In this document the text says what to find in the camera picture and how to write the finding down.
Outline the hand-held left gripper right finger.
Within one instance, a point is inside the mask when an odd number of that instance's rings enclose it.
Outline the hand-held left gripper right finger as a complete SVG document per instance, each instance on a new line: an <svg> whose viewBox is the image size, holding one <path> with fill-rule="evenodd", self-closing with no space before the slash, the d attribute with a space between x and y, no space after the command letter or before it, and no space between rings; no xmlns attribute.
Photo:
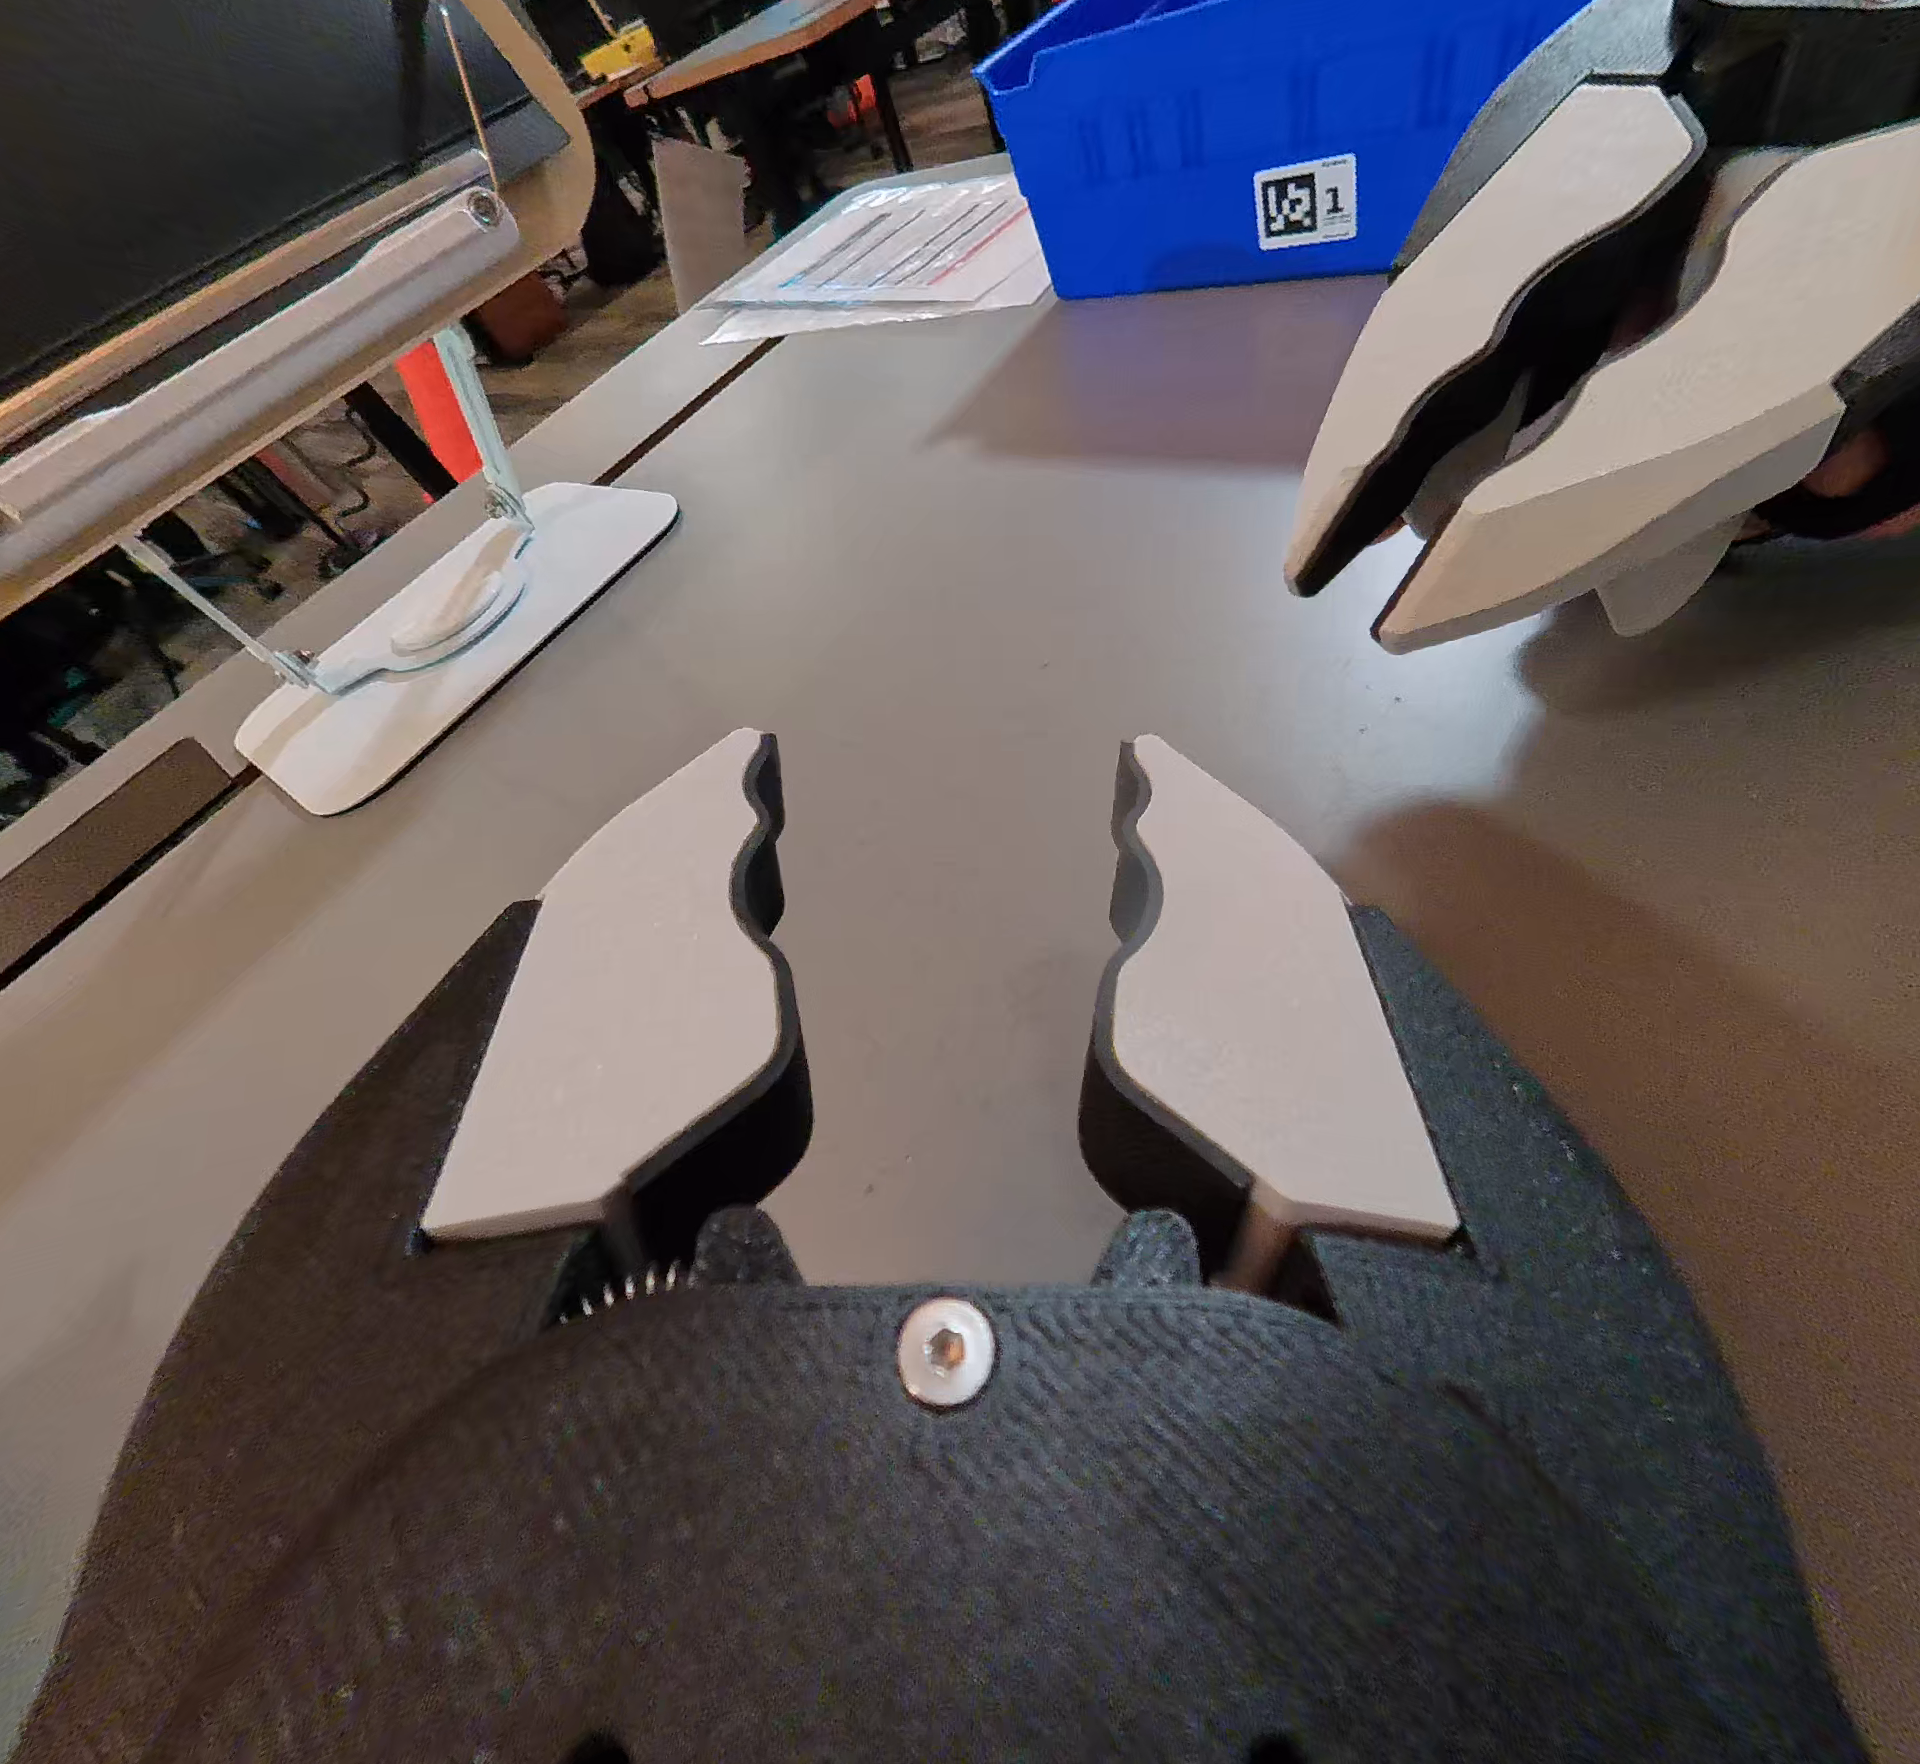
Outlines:
<svg viewBox="0 0 1920 1764"><path fill-rule="evenodd" d="M1462 1209L1343 890L1155 733L1120 745L1111 840L1077 1102L1096 1186L1178 1221L1204 1286L1276 1297L1318 1233L1455 1256Z"/></svg>

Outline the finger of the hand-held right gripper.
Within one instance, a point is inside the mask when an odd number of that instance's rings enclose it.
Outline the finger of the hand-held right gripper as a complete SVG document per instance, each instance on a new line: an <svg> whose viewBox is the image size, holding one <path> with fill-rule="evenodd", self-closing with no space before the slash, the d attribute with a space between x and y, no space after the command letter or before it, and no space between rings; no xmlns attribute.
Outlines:
<svg viewBox="0 0 1920 1764"><path fill-rule="evenodd" d="M1692 304L1476 481L1382 614L1380 645L1434 648L1581 594L1622 637L1673 619L1746 515L1825 457L1839 381L1917 306L1917 191L1917 124L1773 173Z"/></svg>
<svg viewBox="0 0 1920 1764"><path fill-rule="evenodd" d="M1701 157L1660 86L1579 86L1391 281L1358 336L1304 476L1286 575L1323 591L1417 500L1519 384L1514 331L1563 264L1652 209Z"/></svg>

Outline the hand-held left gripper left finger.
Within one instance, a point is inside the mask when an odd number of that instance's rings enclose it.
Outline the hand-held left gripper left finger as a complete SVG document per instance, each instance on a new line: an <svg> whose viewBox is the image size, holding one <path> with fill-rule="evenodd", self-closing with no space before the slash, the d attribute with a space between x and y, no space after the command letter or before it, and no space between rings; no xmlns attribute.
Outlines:
<svg viewBox="0 0 1920 1764"><path fill-rule="evenodd" d="M603 1231L689 1274L814 1135L785 909L778 739L738 728L551 876L423 1207L435 1244Z"/></svg>

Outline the blue plastic storage bin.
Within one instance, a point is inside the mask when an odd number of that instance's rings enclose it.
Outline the blue plastic storage bin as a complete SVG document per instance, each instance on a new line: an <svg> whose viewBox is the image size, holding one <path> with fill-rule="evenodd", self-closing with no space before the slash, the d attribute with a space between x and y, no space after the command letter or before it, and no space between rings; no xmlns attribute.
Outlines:
<svg viewBox="0 0 1920 1764"><path fill-rule="evenodd" d="M977 68L1058 295L1383 273L1594 0L1066 0Z"/></svg>

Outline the person's right hand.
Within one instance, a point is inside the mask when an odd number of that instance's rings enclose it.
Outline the person's right hand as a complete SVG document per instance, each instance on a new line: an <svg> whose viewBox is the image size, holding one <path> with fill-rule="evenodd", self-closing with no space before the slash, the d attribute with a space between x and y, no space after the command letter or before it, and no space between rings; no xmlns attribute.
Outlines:
<svg viewBox="0 0 1920 1764"><path fill-rule="evenodd" d="M1850 502L1868 492L1891 462L1889 439L1880 425L1868 425L1846 443L1835 443L1803 476L1802 489L1822 502Z"/></svg>

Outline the white monitor stand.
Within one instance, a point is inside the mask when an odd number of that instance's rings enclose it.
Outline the white monitor stand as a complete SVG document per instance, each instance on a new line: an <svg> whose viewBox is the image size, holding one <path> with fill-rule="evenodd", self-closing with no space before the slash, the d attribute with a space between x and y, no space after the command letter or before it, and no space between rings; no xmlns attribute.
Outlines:
<svg viewBox="0 0 1920 1764"><path fill-rule="evenodd" d="M505 268L521 241L486 176L477 150L431 170L417 207L319 289L278 297L262 320L129 401L83 409L4 457L4 592L28 596L115 545L276 678L235 751L313 817L357 809L417 764L680 517L660 492L521 483L473 348L453 327L459 290ZM440 327L435 344L453 363L483 456L483 523L332 648L255 640L142 531L290 425L324 378L364 363L396 331L417 341L426 325Z"/></svg>

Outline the printed white paper sheet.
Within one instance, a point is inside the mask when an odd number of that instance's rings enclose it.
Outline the printed white paper sheet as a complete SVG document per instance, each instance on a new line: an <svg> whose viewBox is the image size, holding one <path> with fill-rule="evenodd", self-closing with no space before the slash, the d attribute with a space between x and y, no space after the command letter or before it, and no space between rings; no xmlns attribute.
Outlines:
<svg viewBox="0 0 1920 1764"><path fill-rule="evenodd" d="M704 299L708 343L930 323L1047 297L1053 281L1011 171L856 187Z"/></svg>

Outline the long wooden desk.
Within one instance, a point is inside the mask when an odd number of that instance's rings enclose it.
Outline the long wooden desk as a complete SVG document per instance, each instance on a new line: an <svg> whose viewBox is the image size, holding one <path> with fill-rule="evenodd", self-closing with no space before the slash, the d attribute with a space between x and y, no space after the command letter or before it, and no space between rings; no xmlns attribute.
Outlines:
<svg viewBox="0 0 1920 1764"><path fill-rule="evenodd" d="M830 97L871 84L869 118L853 136L874 140L897 173L917 166L896 101L896 76L919 45L959 25L963 52L984 61L1035 25L1058 0L774 0L740 25L707 36L640 84L619 91L622 107L648 140L644 182L665 212L662 168L682 153L738 160L777 232L811 216L828 191L817 136Z"/></svg>

